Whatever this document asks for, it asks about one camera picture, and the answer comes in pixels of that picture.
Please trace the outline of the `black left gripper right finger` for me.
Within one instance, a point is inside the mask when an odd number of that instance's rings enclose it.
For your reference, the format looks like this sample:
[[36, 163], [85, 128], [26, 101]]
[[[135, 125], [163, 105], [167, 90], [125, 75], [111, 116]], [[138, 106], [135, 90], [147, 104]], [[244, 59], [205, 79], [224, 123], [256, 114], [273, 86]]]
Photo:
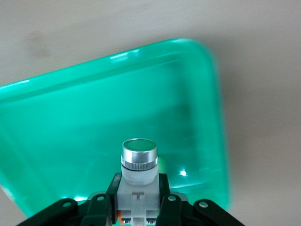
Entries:
[[167, 174], [159, 174], [160, 209], [157, 226], [180, 226], [182, 201], [171, 194]]

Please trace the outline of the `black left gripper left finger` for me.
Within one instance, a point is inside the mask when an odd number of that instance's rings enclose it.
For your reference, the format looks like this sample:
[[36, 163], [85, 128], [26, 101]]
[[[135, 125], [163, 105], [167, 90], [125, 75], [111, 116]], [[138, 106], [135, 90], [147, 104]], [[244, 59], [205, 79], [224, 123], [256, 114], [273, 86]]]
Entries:
[[96, 194], [89, 200], [82, 226], [112, 226], [118, 220], [117, 192], [122, 174], [116, 173], [105, 193]]

